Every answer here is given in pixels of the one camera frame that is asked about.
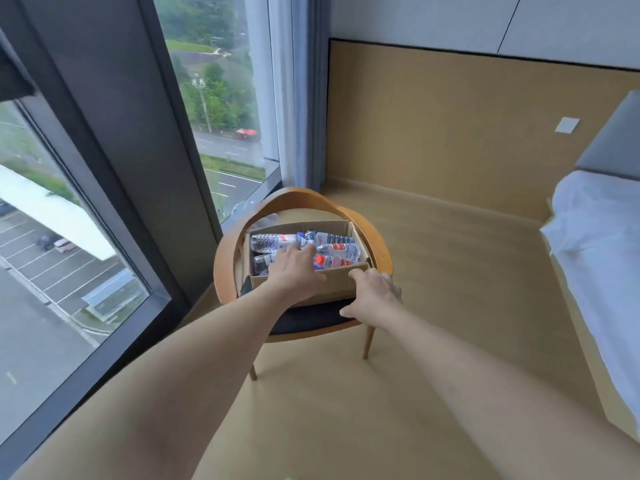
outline white bed sheet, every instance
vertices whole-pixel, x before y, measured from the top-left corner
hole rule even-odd
[[[640,182],[576,171],[558,184],[553,208],[541,231],[638,425]]]

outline cardboard box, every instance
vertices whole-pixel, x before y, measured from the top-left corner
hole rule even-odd
[[[263,227],[261,229],[251,230],[247,232],[244,236],[243,246],[244,275],[250,277],[251,284],[254,289],[267,281],[267,276],[253,276],[251,264],[253,257],[256,256],[256,253],[249,249],[249,241],[253,234],[295,234],[297,232],[306,232],[309,230],[353,236],[356,244],[358,244],[360,246],[360,249],[362,250],[362,255],[360,256],[360,262],[357,264],[316,271],[316,273],[326,274],[326,281],[324,282],[320,293],[318,293],[314,297],[301,301],[294,306],[315,305],[317,303],[327,303],[329,301],[335,301],[338,299],[354,298],[356,296],[356,284],[349,277],[349,271],[354,268],[359,268],[363,271],[370,268],[371,258],[369,250],[362,242],[354,225],[349,221],[336,220],[294,222],[289,224],[279,224],[270,227]]]

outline window pane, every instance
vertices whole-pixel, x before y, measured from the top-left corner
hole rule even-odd
[[[261,144],[244,0],[154,1],[222,221],[278,167]]]
[[[148,297],[11,102],[0,104],[0,444]]]

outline left arm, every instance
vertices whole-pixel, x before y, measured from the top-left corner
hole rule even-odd
[[[278,318],[324,281],[315,252],[281,251],[267,282],[133,361],[15,478],[190,479]]]

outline white wall switch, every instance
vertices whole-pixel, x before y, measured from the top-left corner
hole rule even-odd
[[[562,118],[556,128],[556,133],[572,133],[580,118]]]

